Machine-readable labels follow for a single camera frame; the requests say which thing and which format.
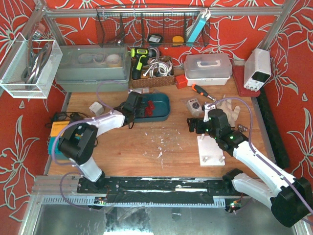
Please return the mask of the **large red spring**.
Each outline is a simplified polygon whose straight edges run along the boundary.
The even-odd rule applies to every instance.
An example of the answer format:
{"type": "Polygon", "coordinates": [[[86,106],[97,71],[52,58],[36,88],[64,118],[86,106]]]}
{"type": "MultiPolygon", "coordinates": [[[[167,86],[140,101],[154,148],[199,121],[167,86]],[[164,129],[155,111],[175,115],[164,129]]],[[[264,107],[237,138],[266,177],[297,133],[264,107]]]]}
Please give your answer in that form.
{"type": "Polygon", "coordinates": [[[151,117],[153,115],[153,110],[155,109],[154,103],[152,100],[147,101],[147,105],[144,110],[145,117],[151,117]]]}

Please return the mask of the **bagged white switch box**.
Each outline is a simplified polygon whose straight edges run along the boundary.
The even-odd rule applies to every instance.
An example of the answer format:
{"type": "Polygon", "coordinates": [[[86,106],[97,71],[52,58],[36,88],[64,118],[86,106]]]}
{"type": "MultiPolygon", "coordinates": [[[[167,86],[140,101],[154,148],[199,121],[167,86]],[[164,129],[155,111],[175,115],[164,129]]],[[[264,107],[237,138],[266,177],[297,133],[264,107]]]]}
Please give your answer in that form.
{"type": "Polygon", "coordinates": [[[190,98],[184,98],[181,100],[181,102],[184,103],[188,111],[191,113],[194,117],[199,117],[202,113],[202,106],[197,98],[190,97],[190,98]]]}

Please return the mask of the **white knit work glove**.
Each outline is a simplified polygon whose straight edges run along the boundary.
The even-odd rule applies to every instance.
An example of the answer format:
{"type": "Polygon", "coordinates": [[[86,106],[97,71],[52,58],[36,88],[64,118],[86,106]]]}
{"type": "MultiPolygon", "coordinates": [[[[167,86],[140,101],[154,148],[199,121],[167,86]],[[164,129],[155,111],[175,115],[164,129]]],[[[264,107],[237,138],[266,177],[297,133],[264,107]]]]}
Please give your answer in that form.
{"type": "Polygon", "coordinates": [[[235,106],[232,108],[232,100],[226,99],[216,104],[216,108],[222,109],[223,112],[226,114],[228,123],[231,127],[235,127],[235,122],[238,119],[239,113],[241,108],[239,106],[235,106]]]}

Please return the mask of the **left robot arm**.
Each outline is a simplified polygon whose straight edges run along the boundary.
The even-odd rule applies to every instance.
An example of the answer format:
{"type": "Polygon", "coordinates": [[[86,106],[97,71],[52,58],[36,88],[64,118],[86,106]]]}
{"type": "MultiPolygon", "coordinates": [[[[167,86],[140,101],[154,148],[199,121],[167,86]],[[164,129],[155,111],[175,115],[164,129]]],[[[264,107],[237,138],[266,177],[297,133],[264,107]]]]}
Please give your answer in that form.
{"type": "Polygon", "coordinates": [[[105,185],[105,173],[92,157],[97,137],[124,126],[131,129],[142,100],[142,94],[132,91],[124,103],[108,113],[70,123],[59,138],[58,149],[80,169],[84,178],[97,188],[105,185]]]}

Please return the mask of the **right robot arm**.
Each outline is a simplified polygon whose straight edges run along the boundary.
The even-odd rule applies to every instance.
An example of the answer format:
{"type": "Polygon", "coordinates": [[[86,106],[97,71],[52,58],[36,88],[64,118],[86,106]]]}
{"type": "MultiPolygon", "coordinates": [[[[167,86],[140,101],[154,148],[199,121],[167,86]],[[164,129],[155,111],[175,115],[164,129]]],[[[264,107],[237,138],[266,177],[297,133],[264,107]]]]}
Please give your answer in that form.
{"type": "Polygon", "coordinates": [[[223,176],[228,190],[246,194],[267,206],[284,226],[292,227],[313,211],[310,182],[287,173],[261,152],[238,130],[233,130],[222,109],[208,111],[204,118],[187,119],[190,132],[208,134],[217,146],[241,161],[259,178],[256,181],[239,169],[223,176]]]}

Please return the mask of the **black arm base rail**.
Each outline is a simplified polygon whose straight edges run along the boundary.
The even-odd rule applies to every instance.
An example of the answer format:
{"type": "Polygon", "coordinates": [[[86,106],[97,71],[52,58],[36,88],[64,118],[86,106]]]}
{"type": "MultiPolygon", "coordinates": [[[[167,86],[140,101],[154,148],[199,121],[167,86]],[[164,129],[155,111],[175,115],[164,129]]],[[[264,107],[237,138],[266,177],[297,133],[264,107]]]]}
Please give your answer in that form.
{"type": "Polygon", "coordinates": [[[77,193],[104,195],[110,203],[210,204],[214,197],[237,198],[220,178],[108,177],[103,186],[79,179],[77,193]]]}

